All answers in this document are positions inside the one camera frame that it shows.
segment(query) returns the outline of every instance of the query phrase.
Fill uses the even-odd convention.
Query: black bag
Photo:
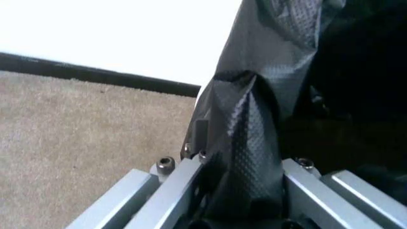
[[[279,138],[287,118],[405,120],[407,4],[344,6],[243,0],[184,141],[200,144],[181,152],[206,152],[200,187],[208,193],[201,215],[208,227],[284,217]],[[199,139],[197,120],[207,120]]]

